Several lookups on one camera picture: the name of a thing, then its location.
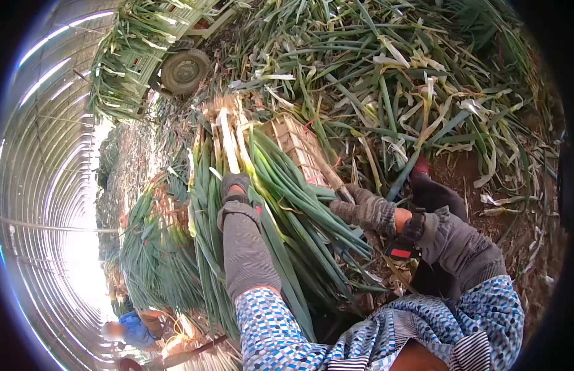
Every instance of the wristwatch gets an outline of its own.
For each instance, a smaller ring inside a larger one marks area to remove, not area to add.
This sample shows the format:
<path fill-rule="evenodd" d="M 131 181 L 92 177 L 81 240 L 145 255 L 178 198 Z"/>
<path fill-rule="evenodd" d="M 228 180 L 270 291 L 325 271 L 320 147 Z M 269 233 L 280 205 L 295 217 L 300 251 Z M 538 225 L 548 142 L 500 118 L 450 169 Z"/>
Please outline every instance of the wristwatch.
<path fill-rule="evenodd" d="M 417 208 L 413 212 L 411 219 L 404 224 L 402 233 L 397 234 L 394 238 L 387 239 L 387 256 L 403 259 L 417 259 L 421 256 L 421 251 L 416 246 L 416 243 L 423 236 L 424 214 L 424 208 Z"/>

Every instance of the dirt ground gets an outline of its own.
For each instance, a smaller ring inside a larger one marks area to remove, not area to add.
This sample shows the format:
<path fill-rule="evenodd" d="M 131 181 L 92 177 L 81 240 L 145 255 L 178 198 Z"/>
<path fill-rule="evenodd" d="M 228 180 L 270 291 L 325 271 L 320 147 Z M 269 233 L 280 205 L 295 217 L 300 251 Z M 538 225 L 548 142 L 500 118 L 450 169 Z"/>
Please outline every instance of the dirt ground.
<path fill-rule="evenodd" d="M 484 189 L 475 189 L 472 186 L 473 181 L 479 177 L 476 156 L 475 152 L 440 155 L 432 159 L 429 174 L 433 180 L 454 189 L 466 200 L 470 225 L 489 236 L 494 242 L 498 242 L 510 227 L 515 215 L 479 216 L 482 210 L 494 206 L 483 204 L 480 194 L 486 192 Z M 564 232 L 559 226 L 559 217 L 554 214 L 557 212 L 557 184 L 550 176 L 546 178 L 548 216 L 542 215 L 542 201 L 530 201 L 528 210 L 518 215 L 500 246 L 506 258 L 508 274 L 514 280 L 514 289 L 520 295 L 526 313 L 525 344 L 542 318 L 552 293 L 554 280 L 559 277 L 565 253 Z M 491 197 L 500 199 L 508 196 L 493 193 Z M 519 204 L 504 206 L 519 209 Z M 535 227 L 543 231 L 540 242 L 535 237 Z"/>

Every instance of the work glove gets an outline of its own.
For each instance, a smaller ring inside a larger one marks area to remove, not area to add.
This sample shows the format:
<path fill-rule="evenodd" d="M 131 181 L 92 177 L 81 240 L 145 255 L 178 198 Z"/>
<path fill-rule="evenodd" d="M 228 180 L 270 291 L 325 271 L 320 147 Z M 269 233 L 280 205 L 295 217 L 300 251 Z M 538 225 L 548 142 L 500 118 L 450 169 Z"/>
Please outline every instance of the work glove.
<path fill-rule="evenodd" d="M 394 203 L 355 184 L 346 184 L 345 187 L 355 199 L 356 205 L 337 199 L 330 203 L 330 211 L 345 223 L 359 226 L 364 230 L 375 230 L 387 236 L 396 234 Z"/>
<path fill-rule="evenodd" d="M 238 190 L 229 190 L 232 186 L 238 186 L 243 190 L 243 193 Z M 225 204 L 227 201 L 239 201 L 244 204 L 249 203 L 248 199 L 248 187 L 249 187 L 249 175 L 246 172 L 241 172 L 239 174 L 227 173 L 223 177 L 223 182 L 221 182 L 221 197 L 223 198 L 222 203 Z"/>

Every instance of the plastic crate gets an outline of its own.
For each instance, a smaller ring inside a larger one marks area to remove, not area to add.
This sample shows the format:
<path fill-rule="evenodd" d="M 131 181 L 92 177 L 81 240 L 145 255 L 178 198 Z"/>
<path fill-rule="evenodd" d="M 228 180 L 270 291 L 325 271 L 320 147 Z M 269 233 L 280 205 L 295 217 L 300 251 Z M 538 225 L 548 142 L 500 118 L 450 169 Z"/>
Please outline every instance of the plastic crate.
<path fill-rule="evenodd" d="M 307 144 L 310 145 L 308 150 L 313 150 L 316 155 L 322 157 L 320 143 L 314 133 L 304 130 L 301 123 L 286 113 L 264 123 L 261 129 L 293 160 L 295 166 L 303 173 L 306 182 L 330 189 L 313 156 L 306 151 L 306 146 L 297 135 L 297 133 L 303 134 Z"/>

